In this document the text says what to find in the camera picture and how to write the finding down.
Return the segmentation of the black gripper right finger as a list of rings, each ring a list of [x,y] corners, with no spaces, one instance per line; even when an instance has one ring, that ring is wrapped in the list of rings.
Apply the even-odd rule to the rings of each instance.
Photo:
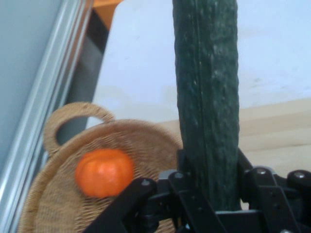
[[[238,233],[309,233],[311,173],[294,170],[283,178],[266,166],[253,166],[238,151],[240,197],[249,210],[236,220]]]

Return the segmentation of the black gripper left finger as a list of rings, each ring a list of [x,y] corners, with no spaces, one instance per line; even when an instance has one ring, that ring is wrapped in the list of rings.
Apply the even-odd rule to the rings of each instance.
[[[154,233],[170,219],[176,233],[225,233],[209,202],[196,188],[185,150],[177,152],[177,170],[158,181],[133,180],[84,230],[86,233]]]

